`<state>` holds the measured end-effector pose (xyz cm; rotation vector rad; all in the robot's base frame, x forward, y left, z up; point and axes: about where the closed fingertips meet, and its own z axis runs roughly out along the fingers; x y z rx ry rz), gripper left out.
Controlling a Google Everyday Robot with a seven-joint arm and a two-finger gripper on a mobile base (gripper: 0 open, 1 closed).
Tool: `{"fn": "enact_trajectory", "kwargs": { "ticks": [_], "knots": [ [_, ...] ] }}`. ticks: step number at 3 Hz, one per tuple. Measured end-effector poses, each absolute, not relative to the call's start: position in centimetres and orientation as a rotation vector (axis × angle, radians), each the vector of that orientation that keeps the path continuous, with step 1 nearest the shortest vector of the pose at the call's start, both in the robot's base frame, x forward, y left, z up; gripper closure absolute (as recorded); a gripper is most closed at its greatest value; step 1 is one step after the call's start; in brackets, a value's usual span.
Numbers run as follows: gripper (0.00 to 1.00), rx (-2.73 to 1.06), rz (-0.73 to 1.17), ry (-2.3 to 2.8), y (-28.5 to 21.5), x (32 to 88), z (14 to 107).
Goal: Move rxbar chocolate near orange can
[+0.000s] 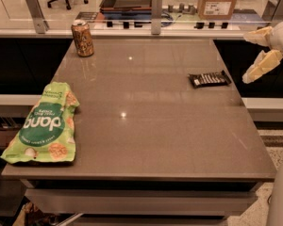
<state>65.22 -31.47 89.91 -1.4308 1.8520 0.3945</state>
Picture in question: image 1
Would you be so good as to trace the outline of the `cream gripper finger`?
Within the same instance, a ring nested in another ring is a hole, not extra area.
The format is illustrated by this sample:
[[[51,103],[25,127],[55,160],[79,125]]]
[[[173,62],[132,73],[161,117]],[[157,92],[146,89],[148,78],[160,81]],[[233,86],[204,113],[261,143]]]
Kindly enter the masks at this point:
[[[250,84],[259,79],[265,73],[270,72],[280,64],[283,58],[282,53],[278,50],[271,50],[267,53],[261,51],[256,57],[254,63],[247,69],[242,76],[245,84]]]
[[[273,28],[266,26],[256,31],[247,32],[243,35],[246,41],[258,44],[260,46],[268,47],[270,45],[270,35]]]

